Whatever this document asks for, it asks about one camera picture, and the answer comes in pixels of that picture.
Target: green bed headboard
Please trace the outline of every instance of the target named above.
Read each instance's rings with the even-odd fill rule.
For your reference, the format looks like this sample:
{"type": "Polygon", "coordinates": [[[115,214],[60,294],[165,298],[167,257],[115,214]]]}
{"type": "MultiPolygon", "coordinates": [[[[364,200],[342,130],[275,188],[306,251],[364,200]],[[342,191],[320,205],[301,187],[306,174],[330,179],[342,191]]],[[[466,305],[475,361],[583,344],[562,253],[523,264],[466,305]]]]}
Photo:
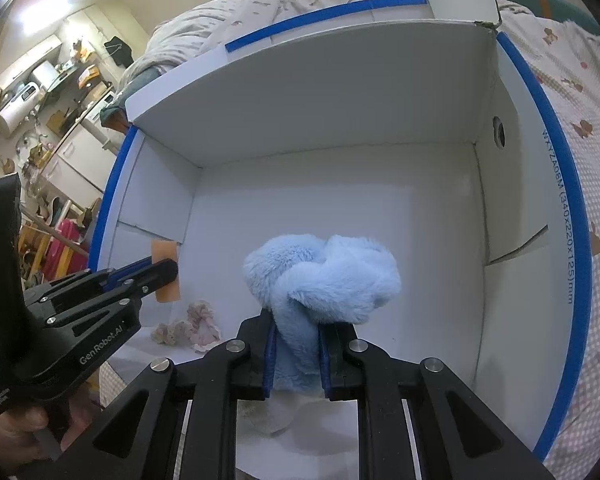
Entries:
{"type": "Polygon", "coordinates": [[[556,22],[571,20],[590,34],[600,36],[598,22],[581,8],[566,0],[509,0],[527,7],[536,16],[550,18],[556,22]]]}

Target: light blue fluffy cloth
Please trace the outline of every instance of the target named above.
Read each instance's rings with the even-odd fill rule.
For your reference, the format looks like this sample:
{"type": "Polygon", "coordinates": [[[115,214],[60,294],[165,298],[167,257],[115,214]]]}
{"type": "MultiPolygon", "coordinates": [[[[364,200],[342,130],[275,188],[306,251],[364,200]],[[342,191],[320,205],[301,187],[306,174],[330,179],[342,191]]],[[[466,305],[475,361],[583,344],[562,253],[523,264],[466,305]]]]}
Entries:
{"type": "Polygon", "coordinates": [[[400,292],[394,257],[368,238],[279,236],[249,254],[242,271],[276,321],[277,390],[320,387],[318,324],[364,323],[400,292]]]}

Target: white quilt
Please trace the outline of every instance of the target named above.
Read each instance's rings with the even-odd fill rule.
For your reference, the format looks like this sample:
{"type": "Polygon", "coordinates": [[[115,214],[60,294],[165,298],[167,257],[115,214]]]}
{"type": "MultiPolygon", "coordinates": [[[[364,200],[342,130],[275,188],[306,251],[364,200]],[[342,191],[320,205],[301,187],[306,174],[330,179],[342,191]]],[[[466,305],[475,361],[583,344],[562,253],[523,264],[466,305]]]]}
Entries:
{"type": "MultiPolygon", "coordinates": [[[[214,0],[160,25],[130,81],[162,72],[271,23],[354,0],[214,0]]],[[[558,480],[583,479],[600,456],[600,37],[574,23],[536,18],[498,0],[502,27],[525,57],[556,111],[580,176],[593,259],[593,298],[584,367],[568,416],[545,463],[558,480]]]]}

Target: metal screw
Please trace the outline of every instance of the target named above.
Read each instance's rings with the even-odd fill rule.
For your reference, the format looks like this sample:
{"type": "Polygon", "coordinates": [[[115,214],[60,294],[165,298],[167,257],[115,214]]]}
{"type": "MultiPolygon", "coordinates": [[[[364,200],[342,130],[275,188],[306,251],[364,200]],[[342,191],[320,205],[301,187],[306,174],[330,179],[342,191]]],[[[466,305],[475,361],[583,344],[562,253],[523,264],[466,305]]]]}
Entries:
{"type": "Polygon", "coordinates": [[[151,364],[149,364],[149,366],[154,372],[161,373],[166,371],[169,368],[170,364],[171,363],[166,357],[158,357],[157,359],[151,361],[151,364]]]}
{"type": "Polygon", "coordinates": [[[226,344],[226,349],[229,352],[237,354],[238,352],[242,352],[245,346],[242,339],[231,339],[231,341],[226,344]]]}
{"type": "Polygon", "coordinates": [[[441,372],[445,368],[445,364],[437,357],[427,357],[424,359],[424,367],[429,372],[441,372]]]}
{"type": "Polygon", "coordinates": [[[349,350],[352,352],[364,352],[367,348],[369,348],[369,343],[364,339],[352,339],[349,341],[349,350]]]}

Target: person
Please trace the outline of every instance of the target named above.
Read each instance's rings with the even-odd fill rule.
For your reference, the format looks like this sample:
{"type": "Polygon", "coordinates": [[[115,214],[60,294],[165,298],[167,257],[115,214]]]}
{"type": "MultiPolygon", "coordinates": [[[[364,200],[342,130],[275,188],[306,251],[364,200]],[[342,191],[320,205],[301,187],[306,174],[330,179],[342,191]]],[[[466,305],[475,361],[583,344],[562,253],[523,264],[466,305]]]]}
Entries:
{"type": "MultiPolygon", "coordinates": [[[[71,421],[60,447],[65,450],[91,423],[98,408],[91,402],[86,387],[69,400],[71,421]]],[[[9,410],[0,415],[0,480],[15,474],[21,466],[47,458],[33,432],[46,428],[48,417],[39,406],[9,410]]]]}

